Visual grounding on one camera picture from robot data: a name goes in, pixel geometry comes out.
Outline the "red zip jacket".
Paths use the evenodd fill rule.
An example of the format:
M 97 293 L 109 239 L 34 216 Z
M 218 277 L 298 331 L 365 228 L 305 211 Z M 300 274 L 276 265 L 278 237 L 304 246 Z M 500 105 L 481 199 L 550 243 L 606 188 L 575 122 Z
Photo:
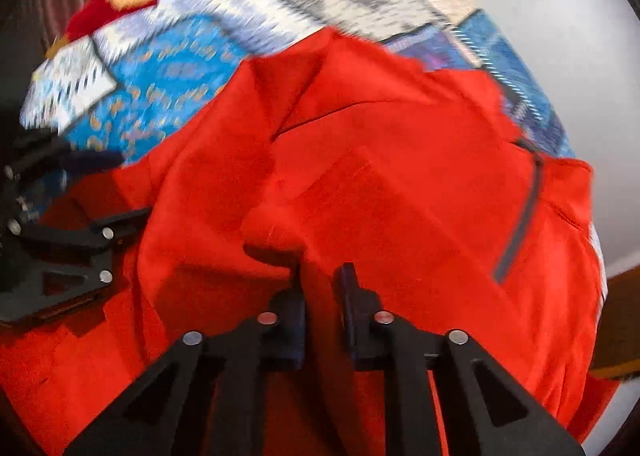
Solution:
M 482 71 L 427 72 L 318 31 L 244 60 L 186 126 L 76 182 L 44 220 L 148 209 L 103 299 L 1 333 L 1 395 L 59 455 L 171 343 L 254 319 L 299 268 L 308 352 L 267 381 L 269 455 L 379 455 L 383 379 L 346 349 L 334 271 L 384 308 L 459 328 L 578 441 L 615 393 L 589 366 L 605 281 L 592 169 L 539 151 Z

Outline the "blue patchwork bed cover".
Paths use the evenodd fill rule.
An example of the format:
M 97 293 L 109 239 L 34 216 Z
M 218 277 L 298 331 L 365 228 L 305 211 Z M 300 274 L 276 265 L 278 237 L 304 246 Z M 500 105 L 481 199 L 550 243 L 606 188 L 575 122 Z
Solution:
M 244 59 L 284 51 L 326 27 L 428 72 L 486 72 L 501 86 L 504 112 L 537 150 L 572 155 L 548 97 L 472 0 L 180 0 L 143 9 L 44 62 L 21 121 L 133 163 L 212 101 Z

